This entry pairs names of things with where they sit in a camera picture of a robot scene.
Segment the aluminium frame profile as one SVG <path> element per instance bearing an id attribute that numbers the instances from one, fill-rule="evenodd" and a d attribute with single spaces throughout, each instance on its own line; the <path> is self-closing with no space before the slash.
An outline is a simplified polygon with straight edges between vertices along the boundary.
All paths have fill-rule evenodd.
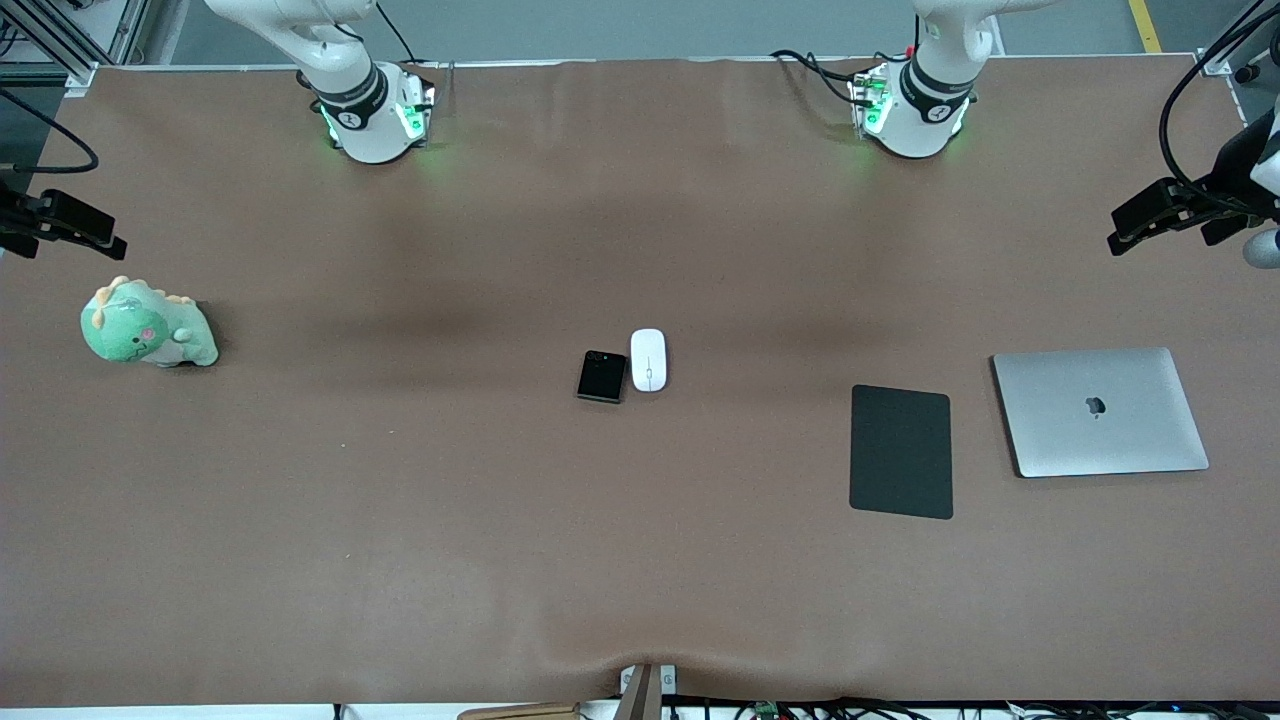
<path id="1" fill-rule="evenodd" d="M 0 0 L 0 86 L 86 91 L 141 58 L 156 0 Z"/>
<path id="2" fill-rule="evenodd" d="M 1197 45 L 1197 55 L 1204 56 L 1220 37 L 1238 32 L 1280 0 L 1215 0 L 1213 8 L 1228 10 L 1224 20 L 1216 20 L 1212 31 Z M 1280 31 L 1280 14 L 1261 23 L 1252 35 L 1226 44 L 1204 64 L 1202 74 L 1228 82 L 1244 124 L 1260 119 L 1274 109 L 1280 95 L 1280 47 L 1272 51 L 1272 37 Z"/>

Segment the green dinosaur plush toy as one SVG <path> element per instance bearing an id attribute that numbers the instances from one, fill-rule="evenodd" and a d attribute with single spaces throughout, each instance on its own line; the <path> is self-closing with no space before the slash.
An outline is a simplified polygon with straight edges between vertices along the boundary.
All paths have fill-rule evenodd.
<path id="1" fill-rule="evenodd" d="M 193 299 L 142 279 L 115 277 L 95 292 L 79 318 L 88 347 L 110 363 L 211 366 L 220 356 L 209 319 Z"/>

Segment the silver closed laptop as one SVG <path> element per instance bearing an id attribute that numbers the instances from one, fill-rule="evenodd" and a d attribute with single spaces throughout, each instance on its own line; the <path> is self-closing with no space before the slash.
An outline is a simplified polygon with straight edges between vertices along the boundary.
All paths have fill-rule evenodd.
<path id="1" fill-rule="evenodd" d="M 1021 478 L 1210 468 L 1169 348 L 996 354 L 991 363 Z"/>

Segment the black flip phone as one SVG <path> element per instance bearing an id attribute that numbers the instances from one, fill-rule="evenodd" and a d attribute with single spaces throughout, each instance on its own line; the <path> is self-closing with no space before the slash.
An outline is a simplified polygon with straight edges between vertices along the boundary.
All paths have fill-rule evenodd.
<path id="1" fill-rule="evenodd" d="M 575 396 L 593 402 L 621 404 L 627 377 L 628 359 L 625 355 L 588 350 Z"/>

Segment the brown wooden board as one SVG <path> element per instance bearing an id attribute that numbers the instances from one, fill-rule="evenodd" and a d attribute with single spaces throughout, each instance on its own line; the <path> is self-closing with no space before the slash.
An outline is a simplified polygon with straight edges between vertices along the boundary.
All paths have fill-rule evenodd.
<path id="1" fill-rule="evenodd" d="M 534 703 L 467 708 L 456 720 L 582 720 L 582 715 L 580 702 Z"/>

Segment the white computer mouse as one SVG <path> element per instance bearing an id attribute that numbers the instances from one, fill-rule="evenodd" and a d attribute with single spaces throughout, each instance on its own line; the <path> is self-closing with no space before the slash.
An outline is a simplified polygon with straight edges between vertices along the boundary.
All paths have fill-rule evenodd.
<path id="1" fill-rule="evenodd" d="M 630 338 L 630 370 L 634 388 L 644 393 L 663 391 L 668 380 L 666 336 L 657 328 L 641 328 Z"/>

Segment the black mouse pad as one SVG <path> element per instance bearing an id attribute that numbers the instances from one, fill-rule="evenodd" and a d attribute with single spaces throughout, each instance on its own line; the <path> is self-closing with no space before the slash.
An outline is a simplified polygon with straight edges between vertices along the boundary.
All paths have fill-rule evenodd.
<path id="1" fill-rule="evenodd" d="M 881 386 L 851 389 L 849 503 L 909 518 L 954 518 L 947 395 Z"/>

